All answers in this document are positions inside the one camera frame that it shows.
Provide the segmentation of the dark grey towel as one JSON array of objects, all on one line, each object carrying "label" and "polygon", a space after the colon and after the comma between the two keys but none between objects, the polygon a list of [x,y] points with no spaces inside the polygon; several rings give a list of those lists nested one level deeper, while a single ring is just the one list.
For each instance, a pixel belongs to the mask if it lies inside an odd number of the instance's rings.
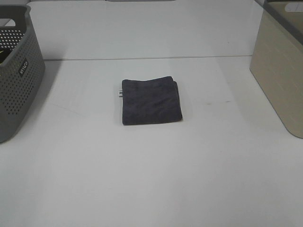
[{"label": "dark grey towel", "polygon": [[171,76],[122,81],[122,123],[143,125],[179,122],[183,119],[178,85]]}]

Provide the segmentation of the beige plastic basket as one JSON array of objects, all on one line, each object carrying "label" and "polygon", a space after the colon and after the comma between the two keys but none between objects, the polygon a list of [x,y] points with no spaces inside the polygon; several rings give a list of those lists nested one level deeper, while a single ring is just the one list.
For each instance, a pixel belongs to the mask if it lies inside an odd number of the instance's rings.
[{"label": "beige plastic basket", "polygon": [[266,0],[250,71],[281,120],[303,136],[303,2]]}]

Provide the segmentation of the grey perforated plastic basket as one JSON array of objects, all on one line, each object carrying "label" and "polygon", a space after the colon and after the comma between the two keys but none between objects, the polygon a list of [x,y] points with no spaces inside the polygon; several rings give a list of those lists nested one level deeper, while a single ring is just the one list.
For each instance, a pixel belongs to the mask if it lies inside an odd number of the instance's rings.
[{"label": "grey perforated plastic basket", "polygon": [[45,63],[27,5],[1,5],[0,17],[14,26],[0,28],[0,140],[11,139],[39,90]]}]

